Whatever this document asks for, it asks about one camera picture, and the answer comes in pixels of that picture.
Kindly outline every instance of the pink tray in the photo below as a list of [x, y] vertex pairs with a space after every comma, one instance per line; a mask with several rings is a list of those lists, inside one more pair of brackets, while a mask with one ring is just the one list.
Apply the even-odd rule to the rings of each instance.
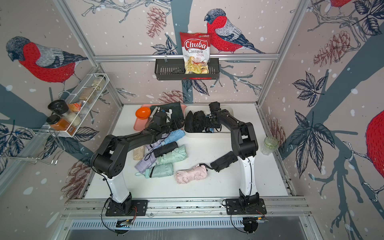
[[[164, 104], [144, 104], [144, 105], [141, 105], [141, 107], [148, 107], [150, 108], [151, 106], [156, 106], [156, 105], [164, 105]], [[183, 111], [183, 114], [184, 114], [184, 110], [185, 108], [187, 107], [186, 105], [184, 104], [180, 104], [181, 105], [181, 110]], [[135, 125], [133, 126], [133, 129], [135, 131], [143, 131], [144, 128], [145, 128], [145, 124], [147, 123], [148, 119], [138, 119], [136, 118], [136, 122], [135, 122]]]

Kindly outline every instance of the wallpaper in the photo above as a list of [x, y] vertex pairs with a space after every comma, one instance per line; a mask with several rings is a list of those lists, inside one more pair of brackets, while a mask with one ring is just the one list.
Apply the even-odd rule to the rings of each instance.
[[[211, 33], [217, 39], [212, 41], [211, 54], [275, 53], [298, 1], [69, 0], [67, 3], [96, 55], [172, 55], [182, 54], [180, 32]], [[114, 79], [116, 87], [130, 89], [128, 92], [134, 94], [122, 92], [124, 103], [157, 102], [159, 98], [145, 97], [149, 92], [165, 99], [176, 94], [184, 102], [256, 102], [271, 65], [272, 61], [222, 61], [220, 81], [158, 83], [153, 78], [153, 62], [103, 63], [109, 74], [119, 77]], [[150, 82], [153, 90], [142, 88], [143, 82]]]
[[[48, 104], [65, 99], [92, 65], [51, 1], [2, 1], [0, 31], [0, 154], [16, 156], [33, 141], [26, 128], [40, 128]], [[0, 197], [1, 238], [51, 236], [65, 204], [86, 187], [90, 158], [117, 111], [105, 90], [75, 136], [59, 138], [66, 152], [56, 166], [26, 165]], [[51, 137], [44, 148], [48, 162], [59, 151]], [[0, 177], [12, 164], [0, 159]], [[28, 224], [15, 224], [20, 219]]]
[[382, 239], [384, 2], [311, 1], [262, 108], [325, 239]]

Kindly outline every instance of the black metal basket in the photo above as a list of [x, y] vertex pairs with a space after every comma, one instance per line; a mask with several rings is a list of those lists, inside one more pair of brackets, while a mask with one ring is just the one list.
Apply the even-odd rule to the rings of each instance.
[[207, 74], [196, 74], [196, 73], [185, 73], [184, 59], [175, 58], [167, 59], [156, 59], [155, 64], [155, 75], [159, 81], [163, 80], [217, 80], [220, 75], [218, 66], [218, 58], [211, 58], [208, 62]]

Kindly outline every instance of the bullfinch illustration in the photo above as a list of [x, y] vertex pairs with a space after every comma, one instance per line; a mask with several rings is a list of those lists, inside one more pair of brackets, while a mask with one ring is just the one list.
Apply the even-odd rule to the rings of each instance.
[[[344, 143], [349, 146], [352, 152], [352, 156], [348, 159], [348, 161], [352, 161], [355, 154], [366, 158], [373, 164], [379, 174], [384, 177], [384, 111], [372, 118], [368, 124], [366, 131], [367, 154], [357, 153], [353, 151], [351, 143]], [[363, 182], [363, 184], [369, 187], [375, 195], [375, 198], [371, 200], [373, 202], [377, 202], [377, 195], [379, 192], [384, 190], [384, 186], [378, 190], [374, 190], [368, 183]]]
[[205, 16], [204, 21], [208, 21], [207, 33], [211, 34], [211, 44], [219, 52], [227, 51], [233, 53], [238, 49], [251, 49], [258, 53], [263, 53], [244, 37], [239, 28], [232, 25], [222, 9], [210, 10]]
[[21, 36], [9, 40], [6, 49], [12, 61], [18, 60], [38, 79], [49, 83], [62, 83], [63, 91], [59, 95], [67, 92], [65, 91], [65, 81], [72, 75], [76, 76], [74, 73], [76, 66], [81, 61], [88, 59], [81, 55], [67, 53], [59, 48], [33, 43]]

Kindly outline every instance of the vent grille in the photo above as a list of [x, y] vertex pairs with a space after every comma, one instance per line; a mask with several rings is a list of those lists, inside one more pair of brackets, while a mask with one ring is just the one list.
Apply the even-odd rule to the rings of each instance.
[[[116, 223], [120, 219], [103, 219], [104, 224], [111, 229], [125, 230], [127, 227], [116, 227]], [[243, 226], [242, 217], [232, 217], [233, 224], [240, 228]], [[228, 228], [233, 227], [229, 217], [220, 218], [137, 218], [130, 230], [160, 230], [160, 229], [177, 229], [177, 228]], [[105, 229], [101, 220], [82, 220], [75, 219], [72, 221], [71, 230], [97, 230]]]

